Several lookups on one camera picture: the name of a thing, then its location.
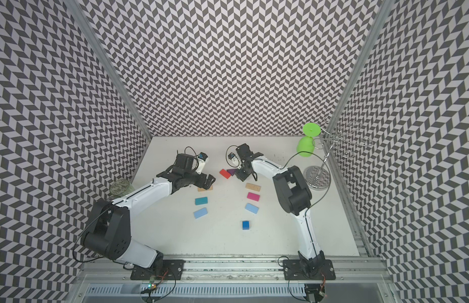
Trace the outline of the red block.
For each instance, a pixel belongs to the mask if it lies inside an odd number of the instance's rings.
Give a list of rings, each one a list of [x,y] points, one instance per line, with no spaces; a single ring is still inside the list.
[[[222,169],[220,172],[219,172],[220,175],[222,175],[224,178],[226,179],[229,179],[231,177],[231,174],[226,171],[225,169]]]

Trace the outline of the teal block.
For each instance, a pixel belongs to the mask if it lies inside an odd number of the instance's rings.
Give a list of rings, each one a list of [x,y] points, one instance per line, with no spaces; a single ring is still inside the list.
[[[206,205],[208,204],[208,197],[201,197],[201,198],[196,198],[195,199],[195,205]]]

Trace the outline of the natural wood block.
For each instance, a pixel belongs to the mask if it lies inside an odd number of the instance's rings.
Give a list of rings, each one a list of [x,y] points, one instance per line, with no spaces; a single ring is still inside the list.
[[[211,185],[211,187],[210,187],[210,188],[208,188],[208,189],[204,189],[204,188],[197,188],[197,191],[198,191],[198,192],[203,192],[203,191],[211,191],[211,190],[213,190],[213,185]]]
[[[249,189],[249,190],[252,190],[252,191],[257,191],[257,192],[260,192],[260,190],[261,190],[260,186],[258,186],[256,184],[251,184],[251,183],[247,183],[245,188]]]

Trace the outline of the magenta block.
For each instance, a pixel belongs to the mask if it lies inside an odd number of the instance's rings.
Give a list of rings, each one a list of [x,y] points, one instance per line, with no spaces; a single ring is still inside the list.
[[[255,194],[255,193],[248,193],[247,198],[252,200],[252,201],[259,201],[260,200],[260,195]]]

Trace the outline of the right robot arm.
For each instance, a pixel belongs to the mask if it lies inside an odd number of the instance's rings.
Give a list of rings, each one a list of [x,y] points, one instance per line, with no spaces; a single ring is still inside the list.
[[[241,181],[249,176],[258,179],[259,175],[272,179],[281,208],[292,215],[297,223],[301,271],[309,279],[315,278],[321,272],[326,259],[316,240],[311,221],[312,193],[300,168],[276,164],[264,154],[252,152],[245,143],[237,146],[234,153],[228,153],[226,160],[236,168],[235,176]]]

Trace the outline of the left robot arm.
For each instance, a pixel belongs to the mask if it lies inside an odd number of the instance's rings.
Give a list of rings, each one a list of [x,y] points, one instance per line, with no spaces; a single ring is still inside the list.
[[[215,177],[202,171],[208,155],[177,154],[173,165],[160,172],[147,185],[112,201],[93,205],[86,228],[79,236],[85,248],[109,260],[130,263],[149,271],[160,271],[163,254],[132,239],[133,220],[156,202],[194,185],[208,190]]]

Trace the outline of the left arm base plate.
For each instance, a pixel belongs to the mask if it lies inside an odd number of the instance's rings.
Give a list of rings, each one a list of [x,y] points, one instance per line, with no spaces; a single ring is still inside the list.
[[[150,268],[134,266],[130,279],[133,281],[151,280],[154,277],[164,280],[181,280],[185,266],[185,260],[163,260],[155,263]]]

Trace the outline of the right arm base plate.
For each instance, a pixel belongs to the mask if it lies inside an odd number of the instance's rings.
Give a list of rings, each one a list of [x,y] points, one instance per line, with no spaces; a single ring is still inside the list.
[[[284,259],[281,262],[285,280],[336,280],[335,269],[331,260],[325,260],[314,269],[302,265],[300,260]]]

